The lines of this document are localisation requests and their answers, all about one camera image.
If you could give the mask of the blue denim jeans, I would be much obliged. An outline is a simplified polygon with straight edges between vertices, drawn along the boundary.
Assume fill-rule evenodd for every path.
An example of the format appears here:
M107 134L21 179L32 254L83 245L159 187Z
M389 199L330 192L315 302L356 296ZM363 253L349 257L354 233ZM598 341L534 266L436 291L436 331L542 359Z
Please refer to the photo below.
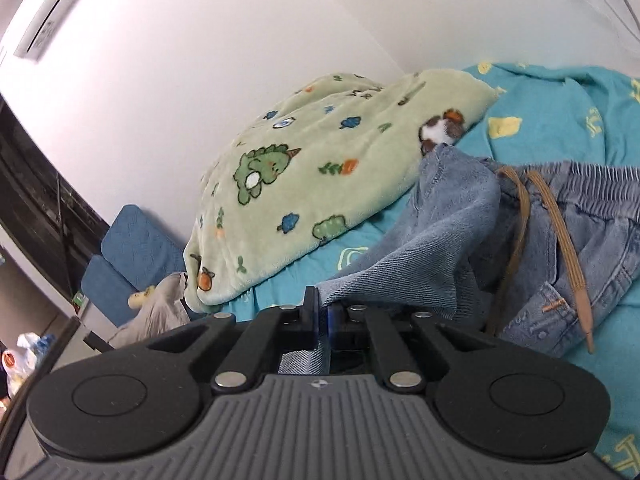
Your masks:
M547 356L603 356L639 278L639 173L509 166L449 145L364 254L318 282L322 307L415 307Z

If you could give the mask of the beige cloth on sofa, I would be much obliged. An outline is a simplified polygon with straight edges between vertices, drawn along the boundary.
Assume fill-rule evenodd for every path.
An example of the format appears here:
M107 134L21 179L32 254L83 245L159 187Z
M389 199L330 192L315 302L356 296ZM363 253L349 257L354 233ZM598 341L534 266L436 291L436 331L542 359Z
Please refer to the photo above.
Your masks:
M149 299L134 318L120 326L107 343L114 349L160 336L163 333L191 322L189 309L183 302L186 291L186 274L171 273L161 280Z

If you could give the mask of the blue sofa chair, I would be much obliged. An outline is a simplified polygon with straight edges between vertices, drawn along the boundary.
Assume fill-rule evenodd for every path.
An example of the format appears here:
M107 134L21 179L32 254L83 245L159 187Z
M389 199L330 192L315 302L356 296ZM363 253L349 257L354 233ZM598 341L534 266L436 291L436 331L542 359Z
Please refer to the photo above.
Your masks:
M81 291L115 326L134 318L129 297L186 270L182 249L136 205L123 206L91 257Z

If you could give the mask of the green cartoon fleece blanket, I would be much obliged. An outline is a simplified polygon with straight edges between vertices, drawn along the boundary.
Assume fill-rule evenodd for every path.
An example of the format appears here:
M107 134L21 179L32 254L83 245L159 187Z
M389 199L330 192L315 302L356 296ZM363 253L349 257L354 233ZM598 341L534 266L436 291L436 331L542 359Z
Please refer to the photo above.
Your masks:
M203 174L188 307L212 312L396 202L416 180L420 128L470 128L498 95L462 70L386 85L337 73L270 107Z

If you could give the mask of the dark window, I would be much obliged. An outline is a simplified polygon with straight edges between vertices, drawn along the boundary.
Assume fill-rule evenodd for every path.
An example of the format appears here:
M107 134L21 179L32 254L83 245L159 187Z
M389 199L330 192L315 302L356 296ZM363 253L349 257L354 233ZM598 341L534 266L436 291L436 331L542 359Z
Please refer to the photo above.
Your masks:
M42 154L1 104L1 226L28 261L70 300L108 224Z

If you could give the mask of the white plastic bag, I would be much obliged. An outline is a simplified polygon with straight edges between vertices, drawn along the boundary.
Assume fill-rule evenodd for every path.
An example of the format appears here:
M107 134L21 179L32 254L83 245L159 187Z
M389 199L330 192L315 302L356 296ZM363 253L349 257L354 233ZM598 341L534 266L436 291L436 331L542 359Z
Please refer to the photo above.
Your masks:
M8 397L13 399L29 376L38 368L55 342L53 334L38 336L22 333L17 337L17 348L2 352L2 370L6 373Z

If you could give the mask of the teal patterned bed sheet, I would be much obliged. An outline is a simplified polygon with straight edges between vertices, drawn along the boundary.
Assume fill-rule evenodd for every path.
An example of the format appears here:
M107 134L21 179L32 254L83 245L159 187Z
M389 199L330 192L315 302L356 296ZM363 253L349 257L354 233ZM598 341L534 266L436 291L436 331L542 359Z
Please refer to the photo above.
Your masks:
M639 81L602 67L549 70L480 63L470 74L499 91L486 117L459 146L470 155L508 164L574 159L638 166ZM303 289L329 278L377 243L404 200L381 210L333 242L247 289L224 306L249 321L273 304L297 304ZM576 349L573 362L608 389L612 412L597 446L602 460L628 478L639 475L639 287L632 285L598 329L597 354Z

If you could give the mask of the white wall air conditioner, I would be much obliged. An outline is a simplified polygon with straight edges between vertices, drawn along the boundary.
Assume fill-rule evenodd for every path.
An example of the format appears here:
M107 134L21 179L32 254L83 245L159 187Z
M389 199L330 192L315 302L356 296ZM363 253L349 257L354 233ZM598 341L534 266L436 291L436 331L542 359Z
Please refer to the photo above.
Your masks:
M43 0L17 43L14 55L38 61L78 0Z

